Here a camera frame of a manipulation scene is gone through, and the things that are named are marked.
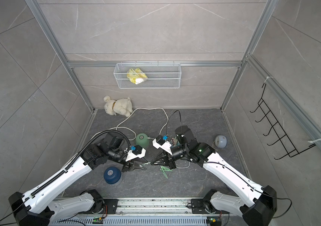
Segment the pink USB charger adapter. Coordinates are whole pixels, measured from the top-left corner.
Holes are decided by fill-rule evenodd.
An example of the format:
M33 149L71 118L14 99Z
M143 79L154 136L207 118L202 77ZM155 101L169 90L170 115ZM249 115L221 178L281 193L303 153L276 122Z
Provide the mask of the pink USB charger adapter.
M177 138L173 137L171 140L172 140L172 145L177 145L178 143Z

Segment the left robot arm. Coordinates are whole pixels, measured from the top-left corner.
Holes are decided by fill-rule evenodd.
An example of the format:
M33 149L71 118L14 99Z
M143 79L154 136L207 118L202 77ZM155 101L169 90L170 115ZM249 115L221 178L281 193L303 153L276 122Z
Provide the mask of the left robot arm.
M15 192L9 197L11 214L18 226L47 226L61 218L78 213L99 213L104 199L97 190L57 201L58 195L74 182L108 160L123 165L123 171L143 170L139 164L146 150L133 146L128 137L117 130L97 133L58 172L35 188Z

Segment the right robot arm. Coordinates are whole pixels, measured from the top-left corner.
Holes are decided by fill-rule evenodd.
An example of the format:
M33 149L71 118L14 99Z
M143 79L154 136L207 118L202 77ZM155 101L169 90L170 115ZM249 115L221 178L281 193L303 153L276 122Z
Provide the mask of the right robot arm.
M271 186L261 186L244 176L227 163L212 146L199 142L191 129L181 124L175 130L176 143L170 142L166 122L152 144L160 153L151 161L151 165L173 170L176 161L185 160L199 165L224 182L235 196L210 190L203 198L203 206L208 213L226 211L242 217L249 226L267 226L276 219L277 202L280 198Z

